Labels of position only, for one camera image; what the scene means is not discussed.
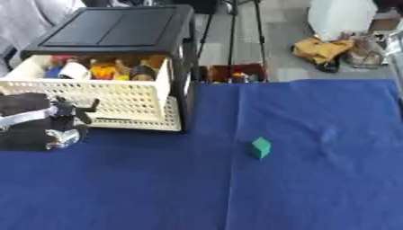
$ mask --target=toy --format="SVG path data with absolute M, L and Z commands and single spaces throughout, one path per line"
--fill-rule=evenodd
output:
M 115 75 L 113 77 L 113 81 L 129 81 L 130 78 L 128 75 Z
M 131 81 L 155 81 L 157 79 L 157 71 L 152 68 L 147 60 L 142 60 L 139 66 L 135 66 L 130 71 Z
M 54 66 L 49 68 L 48 70 L 46 70 L 45 75 L 43 76 L 44 78 L 47 79 L 57 79 L 58 78 L 58 74 L 60 73 L 60 71 L 63 69 L 62 66 Z
M 50 58 L 52 66 L 64 66 L 69 59 L 75 58 L 74 56 L 54 55 Z
M 270 154 L 271 149 L 272 144 L 263 137 L 259 137 L 252 142 L 252 155 L 257 159 L 265 158 Z
M 123 64 L 123 61 L 120 59 L 116 59 L 115 60 L 115 67 L 116 67 L 116 72 L 118 75 L 129 75 L 130 74 L 130 68 L 125 66 Z
M 115 65 L 113 63 L 93 64 L 90 68 L 93 79 L 112 80 L 115 75 Z
M 88 69 L 79 64 L 76 59 L 69 59 L 58 74 L 60 79 L 89 80 L 91 74 Z
M 229 78 L 228 82 L 231 84 L 242 84 L 247 83 L 248 75 L 245 73 L 234 73 L 232 77 Z

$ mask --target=storage bin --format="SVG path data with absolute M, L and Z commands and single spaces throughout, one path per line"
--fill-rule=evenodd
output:
M 50 55 L 164 56 L 155 81 L 44 79 Z M 5 94 L 46 93 L 79 107 L 94 99 L 94 127 L 185 131 L 198 62 L 193 9 L 187 5 L 85 8 L 33 42 L 25 60 L 0 79 Z

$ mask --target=white container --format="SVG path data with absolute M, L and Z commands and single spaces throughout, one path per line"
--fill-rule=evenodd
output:
M 4 94 L 45 93 L 68 99 L 77 107 L 101 101 L 92 118 L 166 122 L 171 61 L 166 59 L 153 82 L 43 79 L 50 56 L 32 56 L 6 77 L 0 78 Z
M 378 7 L 372 0 L 313 0 L 308 21 L 323 41 L 343 32 L 367 32 Z

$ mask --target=tripod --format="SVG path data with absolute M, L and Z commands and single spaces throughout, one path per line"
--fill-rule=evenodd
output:
M 232 76 L 233 74 L 233 55 L 234 55 L 234 44 L 235 44 L 235 26 L 237 22 L 237 15 L 239 13 L 238 7 L 241 4 L 246 4 L 249 2 L 253 2 L 255 5 L 255 13 L 256 13 L 256 21 L 257 21 L 257 31 L 259 35 L 259 43 L 260 43 L 260 49 L 262 53 L 262 60 L 263 60 L 263 66 L 264 70 L 267 69 L 266 66 L 266 55 L 265 55 L 265 50 L 264 50 L 264 44 L 265 44 L 265 37 L 263 35 L 263 29 L 262 29 L 262 17 L 260 14 L 260 0 L 246 0 L 244 2 L 239 2 L 238 0 L 226 0 L 224 3 L 228 6 L 228 12 L 231 14 L 232 19 L 231 19 L 231 29 L 230 29 L 230 35 L 229 35 L 229 54 L 228 54 L 228 72 L 229 72 L 229 77 Z M 214 13 L 211 13 L 209 15 L 209 19 L 206 24 L 206 29 L 204 30 L 203 36 L 201 38 L 201 46 L 199 49 L 199 58 L 202 55 L 204 45 L 206 44 L 206 39 L 207 36 L 209 35 L 210 27 L 211 27 L 211 22 L 214 17 Z

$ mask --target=person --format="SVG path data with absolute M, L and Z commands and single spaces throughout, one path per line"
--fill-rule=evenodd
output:
M 22 50 L 80 7 L 81 0 L 1 0 L 0 38 Z M 6 69 L 0 60 L 0 76 Z

